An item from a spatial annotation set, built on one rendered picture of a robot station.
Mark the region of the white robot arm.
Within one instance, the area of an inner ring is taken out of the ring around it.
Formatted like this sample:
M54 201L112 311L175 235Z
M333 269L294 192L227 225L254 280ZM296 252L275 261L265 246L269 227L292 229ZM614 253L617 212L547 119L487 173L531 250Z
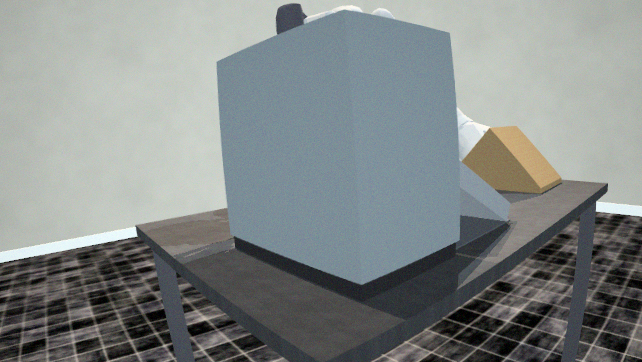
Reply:
M327 12L319 13L308 17L303 13L301 4L299 3L290 3L290 4L282 5L278 8L277 14L276 14L276 32L277 34L283 33L297 26L319 19L323 16L327 16L329 14L338 12L342 9L362 12L362 10L359 7L355 7L352 5L341 6L334 9L335 10L332 10L334 12L327 11ZM394 16L392 16L392 14L386 9L379 8L373 11L372 14L395 19ZM470 150L476 145L478 140L491 127L473 122L473 120L465 116L458 108L457 108L457 114L458 114L459 158L460 159L462 158L463 160L466 157L466 155L470 152Z

